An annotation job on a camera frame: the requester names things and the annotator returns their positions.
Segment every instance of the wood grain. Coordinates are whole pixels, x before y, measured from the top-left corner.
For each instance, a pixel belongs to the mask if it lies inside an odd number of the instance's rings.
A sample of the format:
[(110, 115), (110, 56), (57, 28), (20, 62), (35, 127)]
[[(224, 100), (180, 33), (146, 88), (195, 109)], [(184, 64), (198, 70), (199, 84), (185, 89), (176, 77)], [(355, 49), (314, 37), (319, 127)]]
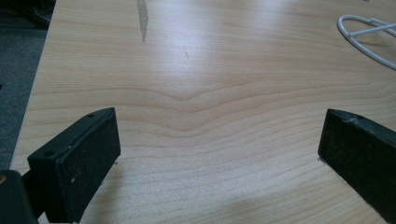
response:
[(121, 156), (81, 223), (384, 223), (317, 150), (330, 107), (396, 130), (396, 72), (336, 27), (395, 1), (145, 2), (143, 43), (136, 1), (57, 1), (13, 169), (115, 106)]

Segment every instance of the mark on desk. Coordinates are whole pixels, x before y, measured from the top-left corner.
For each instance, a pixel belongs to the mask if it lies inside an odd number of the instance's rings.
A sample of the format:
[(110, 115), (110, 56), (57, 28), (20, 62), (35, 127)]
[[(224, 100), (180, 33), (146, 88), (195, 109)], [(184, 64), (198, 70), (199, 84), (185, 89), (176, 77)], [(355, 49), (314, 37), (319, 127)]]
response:
[(148, 31), (149, 14), (145, 0), (136, 0), (137, 10), (139, 11), (140, 31), (142, 32), (142, 41), (146, 41), (146, 33)]
[(186, 54), (186, 57), (189, 59), (189, 53), (186, 50), (186, 46), (183, 45), (183, 49), (184, 49), (184, 54)]

